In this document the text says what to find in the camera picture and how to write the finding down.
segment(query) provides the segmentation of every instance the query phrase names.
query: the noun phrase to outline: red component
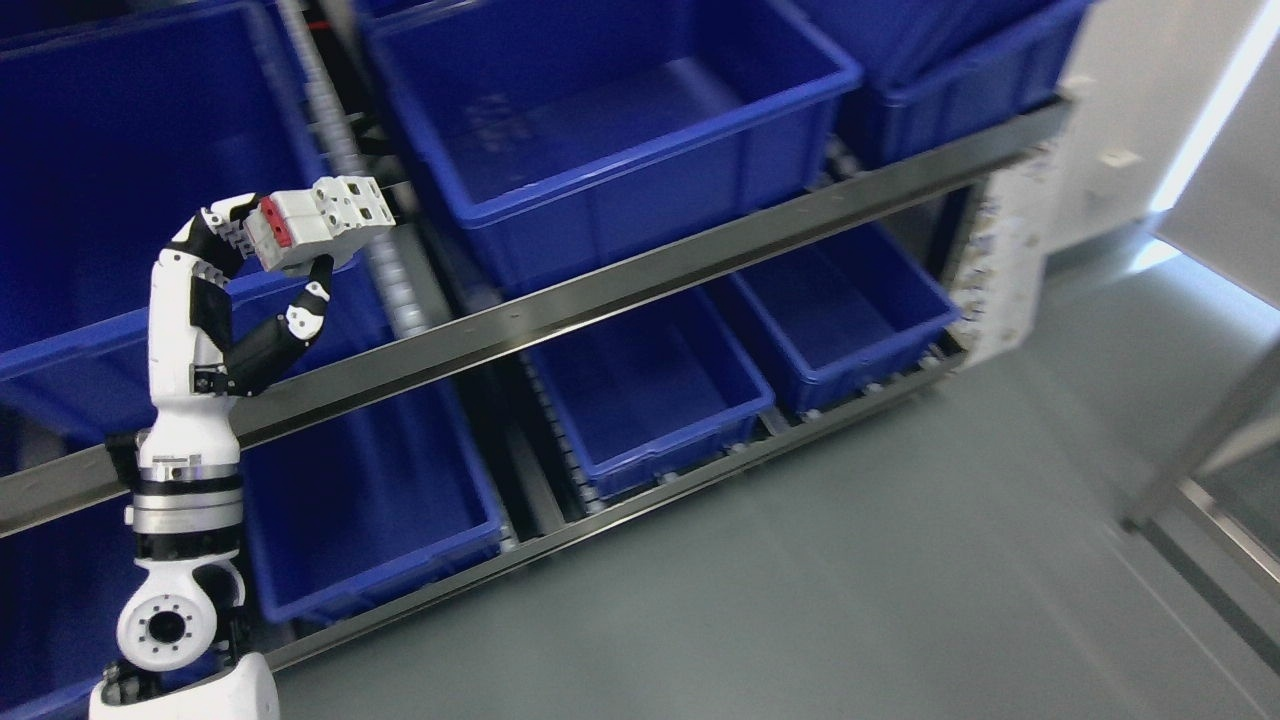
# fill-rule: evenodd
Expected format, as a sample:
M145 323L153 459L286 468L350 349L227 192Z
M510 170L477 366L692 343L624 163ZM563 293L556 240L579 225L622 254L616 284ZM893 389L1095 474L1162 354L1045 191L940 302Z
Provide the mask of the red component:
M280 209L275 206L275 201L271 196L262 199L259 204L262 210L262 215L266 217L266 224L271 225L271 234L275 236L275 243L280 247L293 247L293 236L289 234L289 228L284 225L284 218L280 217Z

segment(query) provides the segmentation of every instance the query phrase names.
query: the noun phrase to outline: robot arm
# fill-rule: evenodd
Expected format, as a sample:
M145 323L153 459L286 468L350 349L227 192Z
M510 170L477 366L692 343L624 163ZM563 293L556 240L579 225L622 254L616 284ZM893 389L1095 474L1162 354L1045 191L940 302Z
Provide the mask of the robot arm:
M232 560L243 500L228 415L238 397L265 391L311 347L324 329L334 268L392 225L372 179L321 178L311 190L215 202L160 251L147 331L157 414L138 448L125 512L134 562L147 579L120 612L123 660L95 688L92 719L279 716L265 661L242 647L244 582ZM227 284L250 255L269 272L305 274L307 283L287 309L236 342ZM164 694L159 674L192 665L210 647L230 670Z

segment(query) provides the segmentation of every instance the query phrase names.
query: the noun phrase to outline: gray floor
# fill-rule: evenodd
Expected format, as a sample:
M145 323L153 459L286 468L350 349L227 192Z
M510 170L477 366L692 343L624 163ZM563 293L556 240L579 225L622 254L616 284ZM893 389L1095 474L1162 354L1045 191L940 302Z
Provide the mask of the gray floor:
M1280 717L1115 516L1280 318L1132 243L1028 346L279 675L285 717Z

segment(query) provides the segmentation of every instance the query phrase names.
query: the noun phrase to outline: metal table leg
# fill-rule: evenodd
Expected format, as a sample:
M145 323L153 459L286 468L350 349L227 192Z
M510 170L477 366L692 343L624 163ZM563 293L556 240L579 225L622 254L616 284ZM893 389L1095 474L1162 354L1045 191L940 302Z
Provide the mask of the metal table leg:
M1174 457L1162 464L1151 484L1142 492L1124 525L1140 529L1179 495L1179 484L1194 478L1236 428L1262 409L1272 388L1280 386L1280 340L1277 340L1235 386L1217 407L1196 428Z

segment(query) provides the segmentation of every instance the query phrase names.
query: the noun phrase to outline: empty blue bin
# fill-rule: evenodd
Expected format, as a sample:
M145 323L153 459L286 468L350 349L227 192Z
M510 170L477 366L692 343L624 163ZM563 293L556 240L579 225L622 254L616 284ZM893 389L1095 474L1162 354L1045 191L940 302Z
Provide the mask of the empty blue bin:
M910 85L1056 0L795 0L879 88Z
M0 45L0 137L13 140L0 158L0 402L81 442L150 424L145 307L160 249L202 205L325 172L289 67L257 3ZM230 286L239 333L301 287L256 269ZM300 368L388 337L366 275L339 273L333 320Z
M0 539L0 720L83 717L146 573L118 498Z
M773 391L700 290L529 351L603 498L746 442Z
M997 126L1052 100L1091 0L1056 0L901 87L868 83L836 132L877 168Z
M498 553L502 514L448 382L243 457L262 615L330 624Z
M799 192L860 79L778 0L440 0L362 24L415 186L508 295Z
M915 365L960 311L878 225L712 283L730 325L795 413Z

